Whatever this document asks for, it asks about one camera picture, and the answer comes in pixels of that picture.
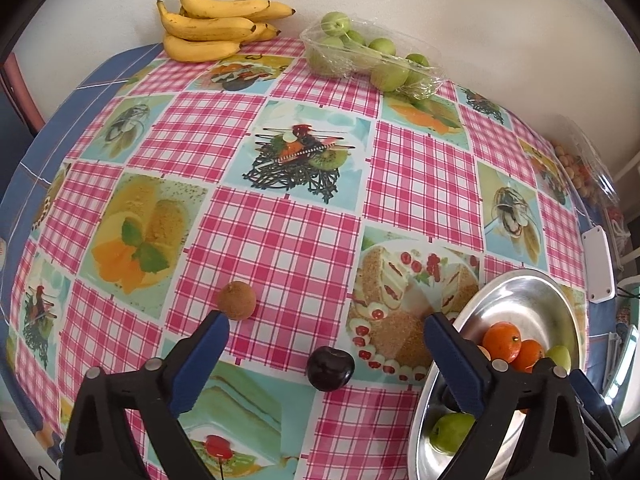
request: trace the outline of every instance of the metal bowl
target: metal bowl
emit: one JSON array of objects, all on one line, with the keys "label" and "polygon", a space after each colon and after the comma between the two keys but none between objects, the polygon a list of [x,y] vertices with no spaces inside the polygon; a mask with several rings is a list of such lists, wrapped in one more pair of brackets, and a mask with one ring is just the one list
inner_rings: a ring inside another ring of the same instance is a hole
[{"label": "metal bowl", "polygon": [[[513,270],[494,279],[469,301],[454,327],[464,338],[479,344],[484,332],[498,321],[512,322],[523,340],[535,339],[546,349],[566,346],[572,368],[580,367],[584,349],[580,346],[574,314],[556,282],[542,272]],[[429,444],[429,433],[436,421],[450,413],[440,400],[444,386],[444,379],[434,363],[427,375],[409,436],[407,462],[411,480],[435,480],[451,460]],[[502,477],[524,418],[524,414],[514,412],[488,479]]]}]

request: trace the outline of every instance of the clear plastic bag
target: clear plastic bag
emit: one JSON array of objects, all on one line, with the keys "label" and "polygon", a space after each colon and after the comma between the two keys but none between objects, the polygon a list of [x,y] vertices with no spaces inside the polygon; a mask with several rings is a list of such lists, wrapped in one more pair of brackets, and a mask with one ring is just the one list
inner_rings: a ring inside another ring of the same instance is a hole
[{"label": "clear plastic bag", "polygon": [[[419,100],[435,94],[446,81],[440,67],[440,53],[431,45],[360,18],[351,18],[351,30],[359,32],[367,45],[376,38],[393,41],[396,55],[382,54],[345,36],[342,46],[323,43],[329,36],[320,23],[316,23],[300,34],[311,72],[336,78],[368,75],[380,91],[396,91]],[[404,57],[409,54],[422,54],[428,60],[428,66]]]}]

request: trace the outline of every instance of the screw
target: screw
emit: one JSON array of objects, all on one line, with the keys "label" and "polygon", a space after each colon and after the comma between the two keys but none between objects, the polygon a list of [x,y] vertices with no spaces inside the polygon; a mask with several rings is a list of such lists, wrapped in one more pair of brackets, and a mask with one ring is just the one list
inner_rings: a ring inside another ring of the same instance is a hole
[{"label": "screw", "polygon": [[145,368],[150,372],[159,370],[161,366],[162,366],[162,359],[159,357],[152,357],[151,359],[149,359],[149,361],[145,363]]},{"label": "screw", "polygon": [[98,375],[100,375],[100,368],[97,366],[92,366],[84,374],[87,379],[95,379]]},{"label": "screw", "polygon": [[508,362],[502,359],[494,359],[491,361],[491,366],[494,367],[496,372],[506,372],[509,369]]},{"label": "screw", "polygon": [[564,379],[566,377],[566,370],[561,366],[554,366],[554,375]]}]

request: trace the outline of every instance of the banana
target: banana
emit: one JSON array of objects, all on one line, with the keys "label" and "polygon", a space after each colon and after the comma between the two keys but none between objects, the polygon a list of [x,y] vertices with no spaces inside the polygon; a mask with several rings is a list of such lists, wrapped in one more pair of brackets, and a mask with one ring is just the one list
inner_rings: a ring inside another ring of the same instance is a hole
[{"label": "banana", "polygon": [[271,0],[269,7],[259,10],[255,14],[247,16],[252,22],[266,22],[268,20],[280,20],[296,13],[296,9],[292,9],[288,5],[274,2]]},{"label": "banana", "polygon": [[194,20],[168,12],[162,0],[157,1],[162,26],[172,36],[189,41],[241,41],[256,29],[254,22],[246,18],[215,18]]},{"label": "banana", "polygon": [[242,40],[242,44],[253,43],[254,41],[269,41],[275,38],[280,31],[269,23],[256,23],[255,30],[248,38]]},{"label": "banana", "polygon": [[192,18],[236,18],[269,7],[268,0],[180,0]]},{"label": "banana", "polygon": [[164,51],[171,59],[187,63],[217,61],[240,50],[237,41],[186,41],[168,32],[164,34]]}]

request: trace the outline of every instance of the wall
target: wall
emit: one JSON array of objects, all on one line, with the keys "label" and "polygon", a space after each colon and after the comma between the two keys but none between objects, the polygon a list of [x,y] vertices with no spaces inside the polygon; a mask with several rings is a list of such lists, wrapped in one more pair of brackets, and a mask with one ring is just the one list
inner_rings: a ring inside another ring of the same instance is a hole
[{"label": "wall", "polygon": [[[280,1],[298,10],[281,22],[288,36],[344,10],[428,41],[455,81],[542,134],[554,134],[558,114],[571,117],[612,172],[640,150],[640,55],[602,0]],[[160,38],[155,0],[48,0],[16,54],[48,118],[109,56]]]}]

